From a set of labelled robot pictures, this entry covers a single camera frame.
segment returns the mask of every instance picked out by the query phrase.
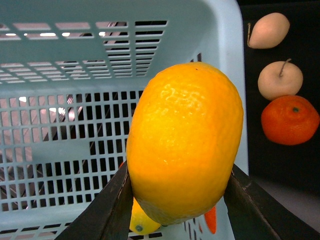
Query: plastic basket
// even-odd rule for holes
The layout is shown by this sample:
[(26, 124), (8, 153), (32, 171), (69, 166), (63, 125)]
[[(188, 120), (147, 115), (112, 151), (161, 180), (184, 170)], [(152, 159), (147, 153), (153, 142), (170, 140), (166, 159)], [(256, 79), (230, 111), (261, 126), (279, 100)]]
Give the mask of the plastic basket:
[[(178, 63), (222, 70), (245, 102), (235, 0), (11, 0), (0, 7), (0, 240), (54, 239), (126, 160), (148, 81)], [(244, 125), (236, 164), (248, 172)], [(221, 200), (133, 239), (234, 239)]]

